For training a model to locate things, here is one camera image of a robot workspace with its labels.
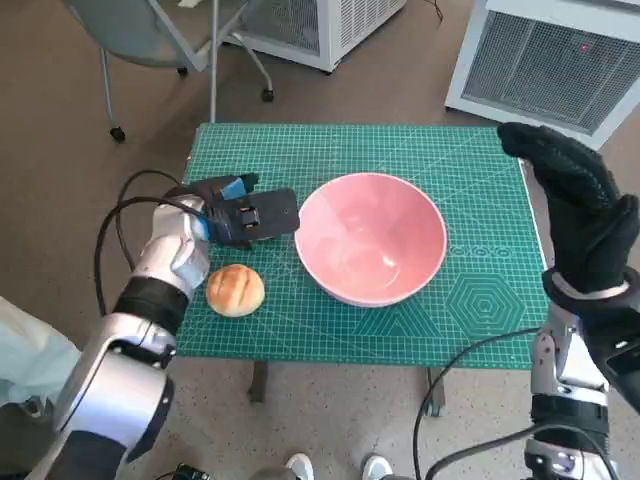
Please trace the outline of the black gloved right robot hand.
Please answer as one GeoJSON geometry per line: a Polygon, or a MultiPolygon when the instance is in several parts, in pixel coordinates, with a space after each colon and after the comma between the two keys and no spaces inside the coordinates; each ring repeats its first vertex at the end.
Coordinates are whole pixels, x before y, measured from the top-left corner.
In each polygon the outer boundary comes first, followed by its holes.
{"type": "Polygon", "coordinates": [[[639,235],[639,198],[622,194],[602,156],[545,126],[497,127],[504,152],[528,161],[547,197],[554,267],[582,294],[620,287],[639,235]]]}

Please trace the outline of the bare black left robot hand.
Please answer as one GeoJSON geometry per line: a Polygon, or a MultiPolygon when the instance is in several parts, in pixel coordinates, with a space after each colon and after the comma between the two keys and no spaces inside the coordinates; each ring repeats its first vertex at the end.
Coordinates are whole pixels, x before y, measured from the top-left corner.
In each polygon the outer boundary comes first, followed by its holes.
{"type": "Polygon", "coordinates": [[[190,183],[185,187],[185,191],[206,203],[215,203],[244,197],[254,191],[258,182],[259,175],[256,173],[210,177],[190,183]]]}

